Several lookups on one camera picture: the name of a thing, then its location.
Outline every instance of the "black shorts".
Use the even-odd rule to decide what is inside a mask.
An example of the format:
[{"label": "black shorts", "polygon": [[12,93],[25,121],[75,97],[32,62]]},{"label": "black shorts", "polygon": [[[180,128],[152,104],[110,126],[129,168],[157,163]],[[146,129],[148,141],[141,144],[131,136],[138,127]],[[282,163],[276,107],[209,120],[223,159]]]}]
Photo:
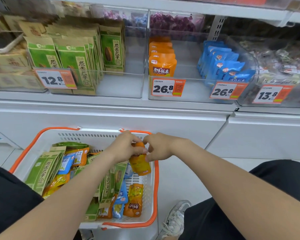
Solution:
[{"label": "black shorts", "polygon": [[[250,171],[300,201],[300,162],[267,161]],[[213,198],[188,208],[179,240],[244,240]]]}]

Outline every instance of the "human hand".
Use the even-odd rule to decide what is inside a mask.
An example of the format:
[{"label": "human hand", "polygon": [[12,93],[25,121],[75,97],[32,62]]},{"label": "human hand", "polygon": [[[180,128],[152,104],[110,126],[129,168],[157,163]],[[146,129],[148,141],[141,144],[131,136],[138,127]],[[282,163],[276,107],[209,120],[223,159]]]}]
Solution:
[{"label": "human hand", "polygon": [[133,135],[130,131],[122,132],[105,150],[113,156],[114,163],[127,161],[132,155],[145,154],[148,150],[144,147],[131,145],[132,142],[142,142],[141,139]]},{"label": "human hand", "polygon": [[152,162],[155,160],[165,160],[174,155],[175,149],[182,146],[183,140],[181,137],[169,136],[163,133],[151,134],[143,139],[143,143],[149,143],[148,154],[146,161]]}]

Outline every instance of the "person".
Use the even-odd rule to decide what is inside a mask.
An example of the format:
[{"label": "person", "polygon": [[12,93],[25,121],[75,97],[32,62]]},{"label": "person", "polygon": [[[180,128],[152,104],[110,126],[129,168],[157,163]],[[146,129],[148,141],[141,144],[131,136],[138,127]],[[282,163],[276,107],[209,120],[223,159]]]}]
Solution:
[{"label": "person", "polygon": [[120,134],[80,174],[1,232],[0,240],[73,239],[110,167],[147,152],[149,162],[178,157],[212,195],[195,206],[182,201],[172,209],[165,222],[167,234],[162,235],[165,240],[300,240],[300,163],[270,161],[249,173],[188,139],[148,135],[143,140],[149,143],[148,151],[132,147],[132,142],[140,141],[128,131]]}]

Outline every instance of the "sneaker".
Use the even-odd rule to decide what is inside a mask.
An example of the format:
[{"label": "sneaker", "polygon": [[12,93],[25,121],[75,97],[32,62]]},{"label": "sneaker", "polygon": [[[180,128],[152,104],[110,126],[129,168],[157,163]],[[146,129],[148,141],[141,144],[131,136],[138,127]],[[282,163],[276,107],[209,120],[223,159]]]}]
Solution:
[{"label": "sneaker", "polygon": [[166,236],[178,237],[184,230],[185,210],[191,207],[192,204],[188,200],[179,201],[170,211],[168,217],[163,223],[163,228],[158,236],[163,239]]}]

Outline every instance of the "shoelace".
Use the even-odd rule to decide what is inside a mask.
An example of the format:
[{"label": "shoelace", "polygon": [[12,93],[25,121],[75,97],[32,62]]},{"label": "shoelace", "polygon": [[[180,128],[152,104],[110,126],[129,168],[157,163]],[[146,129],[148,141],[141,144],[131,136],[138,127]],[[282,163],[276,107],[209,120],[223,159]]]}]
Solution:
[{"label": "shoelace", "polygon": [[171,222],[169,225],[163,222],[163,230],[166,232],[166,234],[174,237],[180,236],[183,232],[182,225],[184,222],[182,215],[173,211],[172,217],[169,217],[169,222]]}]

